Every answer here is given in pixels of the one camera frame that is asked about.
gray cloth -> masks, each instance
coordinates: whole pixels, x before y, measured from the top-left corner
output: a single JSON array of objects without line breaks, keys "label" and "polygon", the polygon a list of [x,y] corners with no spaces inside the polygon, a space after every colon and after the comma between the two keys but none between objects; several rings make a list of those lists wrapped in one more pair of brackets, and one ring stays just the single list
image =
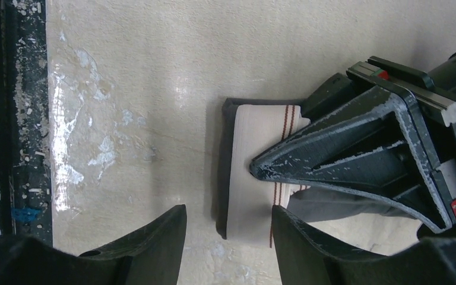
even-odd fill
[{"label": "gray cloth", "polygon": [[[216,220],[217,232],[223,239],[226,239],[233,131],[235,129],[237,108],[240,105],[300,105],[302,102],[303,99],[226,99],[222,109],[223,132],[219,146],[217,174],[218,215]],[[411,215],[380,201],[322,188],[309,188],[296,192],[290,197],[287,209],[306,222],[342,219],[359,213],[413,218]]]}]

worn surface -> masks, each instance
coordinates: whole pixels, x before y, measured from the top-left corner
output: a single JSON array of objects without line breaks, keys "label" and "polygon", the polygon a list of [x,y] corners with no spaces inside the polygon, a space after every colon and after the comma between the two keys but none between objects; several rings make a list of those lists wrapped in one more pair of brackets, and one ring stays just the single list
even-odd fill
[{"label": "worn surface", "polygon": [[[48,1],[47,39],[54,245],[81,253],[186,204],[179,284],[280,284],[272,249],[211,218],[225,98],[305,98],[371,55],[429,70],[456,51],[456,1]],[[417,226],[317,225],[385,254]]]}]

white cloth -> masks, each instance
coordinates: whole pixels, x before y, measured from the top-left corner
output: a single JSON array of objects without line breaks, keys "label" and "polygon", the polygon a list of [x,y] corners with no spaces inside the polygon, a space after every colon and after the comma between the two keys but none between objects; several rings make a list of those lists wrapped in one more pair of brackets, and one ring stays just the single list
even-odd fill
[{"label": "white cloth", "polygon": [[250,174],[249,164],[309,122],[301,118],[300,106],[242,105],[237,109],[226,226],[228,240],[272,247],[272,206],[287,207],[289,196],[305,187],[260,181]]}]

folded cloth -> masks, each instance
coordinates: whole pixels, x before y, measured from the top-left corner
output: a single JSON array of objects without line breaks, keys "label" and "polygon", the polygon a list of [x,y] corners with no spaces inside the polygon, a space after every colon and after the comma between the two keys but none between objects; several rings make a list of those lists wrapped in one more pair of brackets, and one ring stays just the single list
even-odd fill
[{"label": "folded cloth", "polygon": [[[218,165],[218,175],[217,175],[217,220],[216,220],[216,229],[217,232],[221,235],[223,239],[239,239],[243,241],[247,241],[250,243],[257,243],[262,244],[264,246],[270,245],[270,233],[268,237],[257,239],[256,236],[252,237],[252,229],[248,229],[244,227],[244,224],[241,226],[237,226],[236,224],[232,225],[230,228],[233,231],[227,235],[227,222],[229,216],[229,208],[231,208],[232,204],[229,207],[229,200],[232,196],[231,191],[231,180],[232,180],[232,170],[238,171],[245,171],[248,175],[248,163],[256,157],[259,153],[263,152],[267,148],[271,147],[273,144],[277,143],[281,140],[281,137],[276,138],[274,142],[267,142],[265,147],[262,147],[259,153],[255,153],[252,157],[248,158],[248,162],[243,164],[241,167],[236,167],[238,169],[232,169],[232,157],[237,156],[237,152],[240,149],[237,147],[236,151],[234,151],[234,134],[235,134],[235,122],[238,116],[238,109],[243,105],[267,105],[267,106],[274,106],[274,105],[299,105],[303,102],[302,99],[296,100],[253,100],[253,99],[227,99],[223,105],[223,132],[221,135],[221,143],[219,148],[219,165]],[[297,109],[295,109],[295,116],[299,113]],[[270,121],[260,121],[259,123],[253,124],[254,130],[252,132],[257,132],[263,125],[271,124],[274,120]],[[263,182],[269,183],[267,184],[270,188],[268,192],[274,193],[275,192],[275,200],[278,203],[278,199],[280,198],[281,205],[287,203],[289,199],[289,203],[287,205],[287,209],[291,211],[293,214],[297,215],[300,219],[306,222],[313,222],[313,221],[324,221],[324,220],[335,220],[335,219],[342,219],[345,217],[350,217],[359,213],[377,213],[383,216],[398,216],[398,217],[410,217],[407,213],[394,208],[388,204],[385,204],[380,201],[376,201],[370,198],[356,196],[348,193],[337,192],[330,189],[322,189],[318,187],[308,188],[308,186],[303,185],[296,185],[291,186],[285,183],[282,184],[283,186],[283,193],[280,192],[280,184],[278,183],[277,189],[275,189],[275,185],[273,182]],[[248,219],[249,221],[255,221],[260,219],[258,215],[266,215],[266,218],[262,220],[265,221],[265,224],[262,226],[263,229],[267,227],[266,221],[271,219],[271,206],[273,205],[273,196],[271,199],[266,197],[269,203],[263,206],[266,210],[258,211],[257,208],[254,209],[247,209],[247,216],[242,217]],[[231,218],[230,211],[230,221],[234,222],[238,219],[241,219],[240,215],[234,216]],[[240,230],[248,231],[247,233],[237,233]]]},{"label": "folded cloth", "polygon": [[257,245],[272,245],[273,205],[287,207],[300,185],[266,182],[248,171],[252,159],[310,122],[301,118],[300,106],[242,105],[233,133],[232,173],[227,238]]}]

folded towel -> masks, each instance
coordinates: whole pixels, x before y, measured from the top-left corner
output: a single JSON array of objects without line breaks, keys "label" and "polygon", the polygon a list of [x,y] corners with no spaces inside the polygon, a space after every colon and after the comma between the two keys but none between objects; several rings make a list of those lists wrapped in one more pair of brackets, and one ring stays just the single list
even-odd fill
[{"label": "folded towel", "polygon": [[227,238],[272,247],[271,209],[287,207],[292,193],[303,185],[264,182],[249,173],[254,157],[303,128],[300,106],[242,105],[238,108],[233,134]]}]

